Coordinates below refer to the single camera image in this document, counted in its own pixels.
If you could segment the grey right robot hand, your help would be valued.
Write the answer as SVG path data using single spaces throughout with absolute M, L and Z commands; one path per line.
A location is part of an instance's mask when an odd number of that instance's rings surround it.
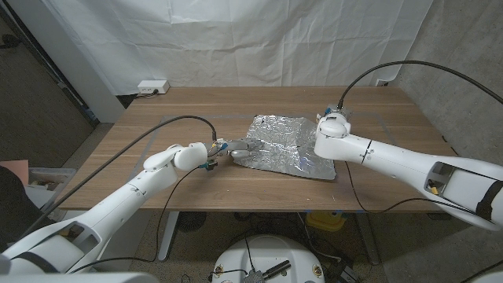
M 323 117 L 335 114 L 340 114 L 344 117 L 346 121 L 349 121 L 352 116 L 352 111 L 347 107 L 339 107 L 338 104 L 329 104 L 322 114 L 317 114 L 317 122 L 319 122 Z

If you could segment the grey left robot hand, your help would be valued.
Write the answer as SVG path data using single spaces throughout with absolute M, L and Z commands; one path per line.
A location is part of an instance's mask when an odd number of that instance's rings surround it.
M 234 159 L 242 159 L 256 154 L 264 145 L 263 141 L 254 138 L 232 140 L 220 138 L 210 147 L 207 157 L 213 159 L 218 156 L 231 156 Z

